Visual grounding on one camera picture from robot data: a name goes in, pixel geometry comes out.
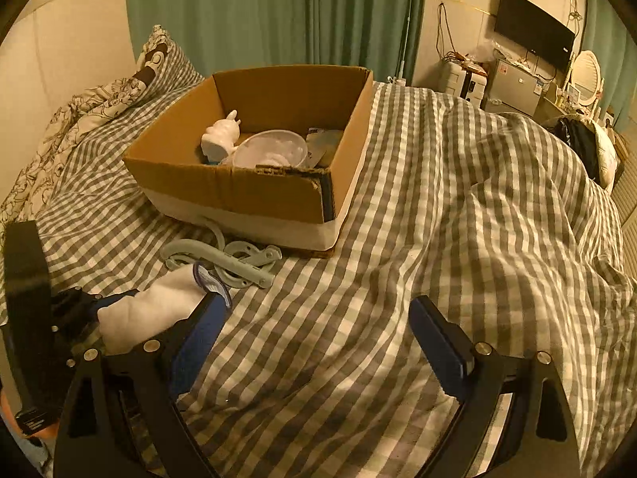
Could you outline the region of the grey-green plastic hanger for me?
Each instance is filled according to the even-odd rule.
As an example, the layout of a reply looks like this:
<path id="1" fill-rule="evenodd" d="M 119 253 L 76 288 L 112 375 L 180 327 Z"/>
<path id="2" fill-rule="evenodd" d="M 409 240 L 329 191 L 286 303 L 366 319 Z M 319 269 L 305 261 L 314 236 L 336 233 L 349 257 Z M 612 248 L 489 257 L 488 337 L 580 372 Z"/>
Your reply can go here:
<path id="1" fill-rule="evenodd" d="M 231 288 L 257 286 L 266 289 L 272 286 L 273 267 L 283 257 L 279 247 L 268 245 L 259 248 L 245 241 L 227 243 L 217 223 L 205 218 L 204 225 L 214 234 L 214 243 L 176 239 L 160 249 L 160 259 L 168 271 L 175 271 L 182 265 L 200 263 Z"/>

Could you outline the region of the white figurine toy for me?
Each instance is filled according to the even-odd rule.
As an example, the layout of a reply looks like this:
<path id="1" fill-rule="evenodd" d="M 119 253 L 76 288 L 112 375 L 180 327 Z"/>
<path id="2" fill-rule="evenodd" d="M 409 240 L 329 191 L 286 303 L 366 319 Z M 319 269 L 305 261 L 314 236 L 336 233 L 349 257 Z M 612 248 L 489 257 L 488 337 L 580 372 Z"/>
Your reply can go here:
<path id="1" fill-rule="evenodd" d="M 232 110 L 227 117 L 205 129 L 200 147 L 208 164 L 219 164 L 234 152 L 241 134 L 240 124 L 238 111 Z"/>

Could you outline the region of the clear plastic bowl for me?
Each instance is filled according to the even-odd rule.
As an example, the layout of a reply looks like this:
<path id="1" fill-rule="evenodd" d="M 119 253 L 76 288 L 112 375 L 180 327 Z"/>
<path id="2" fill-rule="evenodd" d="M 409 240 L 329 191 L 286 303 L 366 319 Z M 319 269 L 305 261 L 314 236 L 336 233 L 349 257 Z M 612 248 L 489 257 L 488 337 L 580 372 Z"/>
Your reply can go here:
<path id="1" fill-rule="evenodd" d="M 232 165 L 253 169 L 257 166 L 294 167 L 305 164 L 305 139 L 287 129 L 268 129 L 250 136 L 234 151 Z"/>

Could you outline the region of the clear plastic packet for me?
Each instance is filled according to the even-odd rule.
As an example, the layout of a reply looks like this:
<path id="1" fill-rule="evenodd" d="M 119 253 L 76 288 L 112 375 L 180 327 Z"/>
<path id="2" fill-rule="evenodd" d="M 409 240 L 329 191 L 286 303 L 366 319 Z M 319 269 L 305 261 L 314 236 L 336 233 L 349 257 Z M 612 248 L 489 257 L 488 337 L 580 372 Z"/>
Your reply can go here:
<path id="1" fill-rule="evenodd" d="M 310 128 L 305 142 L 308 147 L 308 168 L 326 168 L 332 164 L 332 160 L 338 150 L 343 132 L 340 129 Z"/>

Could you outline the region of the grey checkered bed cover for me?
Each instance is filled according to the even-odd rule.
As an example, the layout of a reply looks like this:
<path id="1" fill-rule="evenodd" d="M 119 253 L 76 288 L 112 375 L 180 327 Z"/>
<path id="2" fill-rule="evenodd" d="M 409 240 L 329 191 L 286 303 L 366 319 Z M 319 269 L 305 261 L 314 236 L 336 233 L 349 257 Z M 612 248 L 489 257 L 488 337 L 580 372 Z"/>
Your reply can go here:
<path id="1" fill-rule="evenodd" d="M 160 213 L 123 161 L 207 78 L 172 40 L 147 96 L 84 137 L 40 213 L 1 224 L 2 325 L 12 222 L 37 225 L 55 294 L 143 291 L 172 272 L 165 244 L 215 242 L 205 225 Z M 274 245 L 221 232 L 227 243 Z M 373 79 L 365 159 L 336 245 L 274 246 L 283 257 L 272 286 L 226 286 L 223 329 L 176 400 L 215 477 L 420 477 L 459 407 L 409 327 L 421 296 L 501 355 L 549 353 L 578 477 L 635 475 L 636 282 L 617 206 L 537 123 Z M 38 448 L 56 477 L 62 416 L 26 436 L 1 389 L 2 475 L 27 475 L 23 450 Z M 510 401 L 500 397 L 467 477 L 485 477 Z"/>

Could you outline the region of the floral white quilt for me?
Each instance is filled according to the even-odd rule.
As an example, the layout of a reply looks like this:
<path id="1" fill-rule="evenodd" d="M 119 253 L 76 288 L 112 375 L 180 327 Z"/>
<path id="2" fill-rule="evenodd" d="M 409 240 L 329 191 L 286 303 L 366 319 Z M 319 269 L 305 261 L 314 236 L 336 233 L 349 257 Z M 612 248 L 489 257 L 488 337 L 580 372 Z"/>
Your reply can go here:
<path id="1" fill-rule="evenodd" d="M 88 133 L 105 125 L 147 96 L 172 47 L 170 35 L 153 27 L 133 76 L 89 88 L 55 112 L 31 162 L 18 174 L 1 204 L 1 223 L 37 216 L 62 177 L 73 150 Z"/>

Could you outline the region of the brown cardboard box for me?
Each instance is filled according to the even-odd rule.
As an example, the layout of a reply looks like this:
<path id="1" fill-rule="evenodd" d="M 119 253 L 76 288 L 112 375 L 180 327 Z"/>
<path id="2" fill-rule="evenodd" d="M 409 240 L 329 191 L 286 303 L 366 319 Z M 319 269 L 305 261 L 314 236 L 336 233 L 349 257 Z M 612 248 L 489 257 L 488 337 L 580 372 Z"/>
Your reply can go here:
<path id="1" fill-rule="evenodd" d="M 329 251 L 361 173 L 372 103 L 366 68 L 217 72 L 154 120 L 123 161 L 168 217 Z"/>

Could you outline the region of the black and white bag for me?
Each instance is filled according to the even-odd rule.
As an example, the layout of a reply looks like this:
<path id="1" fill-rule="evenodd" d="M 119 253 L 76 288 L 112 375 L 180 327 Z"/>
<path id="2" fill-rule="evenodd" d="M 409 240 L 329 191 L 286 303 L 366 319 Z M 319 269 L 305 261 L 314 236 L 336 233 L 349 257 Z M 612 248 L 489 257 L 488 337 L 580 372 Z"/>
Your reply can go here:
<path id="1" fill-rule="evenodd" d="M 608 193 L 612 192 L 622 162 L 605 128 L 583 114 L 552 118 L 542 126 L 575 152 L 591 180 Z"/>

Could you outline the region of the grey cabinet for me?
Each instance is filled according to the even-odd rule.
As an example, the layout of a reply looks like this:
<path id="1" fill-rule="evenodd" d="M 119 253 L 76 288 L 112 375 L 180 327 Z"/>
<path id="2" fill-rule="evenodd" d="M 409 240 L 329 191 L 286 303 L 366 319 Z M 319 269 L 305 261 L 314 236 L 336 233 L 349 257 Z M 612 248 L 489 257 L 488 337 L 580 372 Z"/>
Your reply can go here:
<path id="1" fill-rule="evenodd" d="M 533 74 L 498 59 L 489 65 L 482 110 L 502 114 L 517 112 L 532 117 L 538 107 L 543 85 Z"/>

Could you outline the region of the large green curtain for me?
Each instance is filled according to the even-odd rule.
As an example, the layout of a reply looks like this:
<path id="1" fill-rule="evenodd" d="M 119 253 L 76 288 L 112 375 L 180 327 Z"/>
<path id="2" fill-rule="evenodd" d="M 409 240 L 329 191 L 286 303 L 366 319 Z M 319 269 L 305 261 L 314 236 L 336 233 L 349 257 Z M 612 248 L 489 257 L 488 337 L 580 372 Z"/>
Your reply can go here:
<path id="1" fill-rule="evenodd" d="M 126 0 L 126 7 L 135 50 L 161 26 L 204 76 L 315 64 L 410 80 L 422 23 L 422 0 Z"/>

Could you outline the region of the white suitcase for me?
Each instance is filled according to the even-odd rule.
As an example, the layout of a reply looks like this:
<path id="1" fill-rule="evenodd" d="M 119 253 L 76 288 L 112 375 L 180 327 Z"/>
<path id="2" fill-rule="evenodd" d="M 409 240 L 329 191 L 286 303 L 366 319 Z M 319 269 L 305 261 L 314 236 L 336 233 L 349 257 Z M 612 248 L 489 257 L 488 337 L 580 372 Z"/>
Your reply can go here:
<path id="1" fill-rule="evenodd" d="M 466 100 L 476 108 L 482 105 L 488 76 L 485 70 L 472 63 L 443 61 L 437 90 Z"/>

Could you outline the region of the white oval vanity mirror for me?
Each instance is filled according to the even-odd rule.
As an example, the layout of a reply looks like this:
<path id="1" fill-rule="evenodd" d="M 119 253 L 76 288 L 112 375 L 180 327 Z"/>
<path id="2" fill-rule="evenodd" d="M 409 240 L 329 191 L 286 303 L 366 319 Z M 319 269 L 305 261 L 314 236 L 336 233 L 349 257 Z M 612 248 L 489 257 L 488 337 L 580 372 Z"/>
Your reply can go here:
<path id="1" fill-rule="evenodd" d="M 602 87 L 602 68 L 591 50 L 575 56 L 567 75 L 567 91 L 574 91 L 580 106 L 593 105 Z"/>

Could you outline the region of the small green curtain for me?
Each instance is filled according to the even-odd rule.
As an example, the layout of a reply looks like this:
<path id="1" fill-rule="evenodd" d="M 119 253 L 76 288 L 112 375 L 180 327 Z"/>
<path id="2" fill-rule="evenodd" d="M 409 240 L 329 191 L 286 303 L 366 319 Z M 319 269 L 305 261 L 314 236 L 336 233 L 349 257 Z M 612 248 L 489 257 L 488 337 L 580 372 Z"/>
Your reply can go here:
<path id="1" fill-rule="evenodd" d="M 602 70 L 602 110 L 611 108 L 614 128 L 625 131 L 636 92 L 636 44 L 608 0 L 586 0 L 582 49 L 595 53 Z"/>

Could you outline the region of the black wall television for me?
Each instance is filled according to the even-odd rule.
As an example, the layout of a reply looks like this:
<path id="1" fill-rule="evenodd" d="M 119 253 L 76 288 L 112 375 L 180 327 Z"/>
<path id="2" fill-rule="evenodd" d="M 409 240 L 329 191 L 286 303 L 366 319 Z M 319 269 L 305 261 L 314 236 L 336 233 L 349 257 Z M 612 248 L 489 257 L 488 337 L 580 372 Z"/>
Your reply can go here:
<path id="1" fill-rule="evenodd" d="M 567 71 L 574 32 L 529 0 L 499 0 L 494 32 Z"/>

